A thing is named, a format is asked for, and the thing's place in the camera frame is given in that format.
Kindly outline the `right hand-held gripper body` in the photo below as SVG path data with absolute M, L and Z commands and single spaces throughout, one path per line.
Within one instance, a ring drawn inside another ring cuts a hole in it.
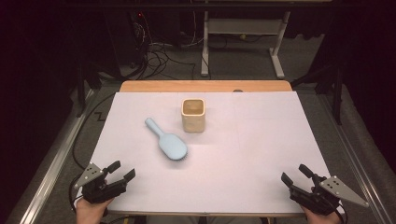
M 363 207 L 369 206 L 360 195 L 337 176 L 318 177 L 311 192 L 295 186 L 293 181 L 289 179 L 289 192 L 293 201 L 311 212 L 323 216 L 335 212 L 341 206 L 342 200 Z

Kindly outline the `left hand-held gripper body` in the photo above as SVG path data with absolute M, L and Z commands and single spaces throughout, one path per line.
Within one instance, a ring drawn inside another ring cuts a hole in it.
M 108 184 L 106 182 L 108 174 L 104 173 L 104 169 L 90 162 L 74 185 L 75 189 L 81 189 L 82 197 L 89 203 L 103 203 L 126 191 L 128 182 L 123 178 Z

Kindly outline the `light blue hairbrush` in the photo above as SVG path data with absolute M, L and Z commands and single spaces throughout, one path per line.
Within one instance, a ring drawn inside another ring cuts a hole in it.
M 181 161 L 187 156 L 187 145 L 177 135 L 165 133 L 152 118 L 147 118 L 145 123 L 159 137 L 159 147 L 168 159 Z

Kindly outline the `beige square cup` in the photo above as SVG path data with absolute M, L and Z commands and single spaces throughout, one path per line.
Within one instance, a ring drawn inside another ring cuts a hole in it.
M 199 98 L 182 102 L 181 117 L 186 133 L 202 133 L 205 130 L 205 101 Z

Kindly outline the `person's right hand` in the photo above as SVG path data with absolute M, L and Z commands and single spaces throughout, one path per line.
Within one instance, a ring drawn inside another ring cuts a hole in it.
M 311 210 L 305 208 L 304 206 L 301 206 L 302 210 L 304 211 L 304 214 L 306 216 L 306 220 L 308 224 L 341 224 L 341 218 L 336 215 L 335 212 L 324 216 L 324 215 L 318 215 Z

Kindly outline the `person's left hand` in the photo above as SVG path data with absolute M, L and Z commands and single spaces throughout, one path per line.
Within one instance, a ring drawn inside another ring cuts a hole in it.
M 103 203 L 89 203 L 84 198 L 77 201 L 76 224 L 100 224 L 107 207 L 112 199 Z

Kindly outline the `black metal stand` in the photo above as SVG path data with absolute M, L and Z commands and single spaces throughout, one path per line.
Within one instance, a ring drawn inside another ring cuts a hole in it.
M 77 69 L 78 118 L 82 116 L 86 107 L 85 84 L 93 90 L 98 90 L 102 86 L 97 67 L 92 62 L 80 63 Z
M 325 65 L 293 80 L 290 85 L 295 88 L 303 83 L 316 83 L 315 92 L 317 94 L 332 93 L 332 116 L 336 123 L 341 125 L 343 72 L 340 66 L 336 63 Z

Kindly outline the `dark equipment cabinet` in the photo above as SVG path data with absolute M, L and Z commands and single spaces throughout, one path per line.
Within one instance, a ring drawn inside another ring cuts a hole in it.
M 112 11 L 105 16 L 120 74 L 140 76 L 147 68 L 147 29 L 135 12 Z

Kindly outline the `metal floor rail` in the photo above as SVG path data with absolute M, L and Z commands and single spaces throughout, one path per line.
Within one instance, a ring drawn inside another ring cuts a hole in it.
M 76 142 L 78 132 L 82 127 L 83 121 L 87 118 L 88 110 L 92 107 L 92 102 L 96 94 L 97 91 L 92 89 L 84 93 L 82 99 L 86 101 L 86 105 L 82 109 L 76 109 L 76 114 L 72 115 L 61 129 L 61 133 L 56 139 L 55 147 L 51 148 L 54 150 L 53 157 L 48 162 L 48 167 L 44 170 L 44 174 L 39 178 L 39 184 L 35 189 L 35 194 L 24 210 L 18 224 L 35 224 L 37 221 L 59 179 L 67 156 Z
M 371 214 L 377 224 L 396 224 L 391 206 L 392 183 L 396 175 L 391 171 L 382 154 L 378 151 L 372 136 L 366 130 L 360 115 L 345 99 L 341 108 L 341 123 L 332 114 L 331 102 L 327 96 L 318 96 L 327 117 L 337 132 L 348 169 L 360 185 L 364 198 L 368 201 Z

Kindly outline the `white desk frame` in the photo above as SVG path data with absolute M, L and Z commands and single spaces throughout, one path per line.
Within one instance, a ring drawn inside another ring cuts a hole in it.
M 209 72 L 209 49 L 208 38 L 210 35 L 275 35 L 276 43 L 268 49 L 276 76 L 284 79 L 285 74 L 281 66 L 278 52 L 286 32 L 290 18 L 290 12 L 286 11 L 282 19 L 256 20 L 256 19 L 214 19 L 209 18 L 206 11 L 204 16 L 204 37 L 201 60 L 201 76 L 208 77 Z

